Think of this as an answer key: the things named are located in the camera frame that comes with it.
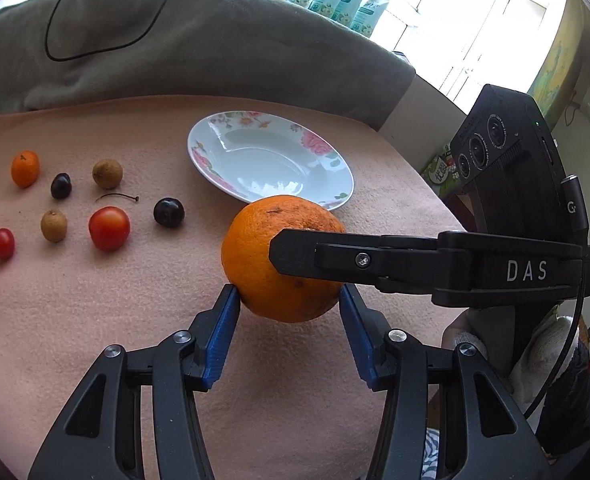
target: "tomato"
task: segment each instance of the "tomato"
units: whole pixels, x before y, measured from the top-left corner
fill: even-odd
[[[130,220],[118,207],[103,207],[92,214],[88,230],[95,247],[102,251],[114,251],[126,242],[130,234]]]
[[[0,229],[0,259],[8,260],[14,254],[14,236],[8,229]]]

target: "plate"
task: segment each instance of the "plate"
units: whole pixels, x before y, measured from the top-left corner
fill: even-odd
[[[188,154],[211,183],[243,202],[294,195],[333,210],[352,196],[344,158],[301,124],[261,112],[222,112],[188,134]]]

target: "stem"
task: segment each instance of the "stem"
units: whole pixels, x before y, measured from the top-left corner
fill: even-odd
[[[101,198],[104,198],[105,196],[112,196],[112,195],[125,196],[126,198],[134,200],[135,202],[139,202],[139,196],[124,195],[123,193],[106,193],[105,195],[101,195],[97,200],[95,200],[95,202],[97,202]]]

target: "black camera housing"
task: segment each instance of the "black camera housing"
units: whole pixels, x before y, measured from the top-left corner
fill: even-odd
[[[479,232],[569,241],[566,173],[531,96],[485,85],[450,150]]]

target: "gray blanket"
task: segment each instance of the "gray blanket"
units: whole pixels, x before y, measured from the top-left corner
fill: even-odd
[[[341,25],[279,0],[168,0],[141,41],[67,62],[44,33],[57,0],[0,11],[0,114],[152,94],[246,97],[378,130],[414,69]],[[48,44],[69,57],[128,43],[163,0],[62,0]]]

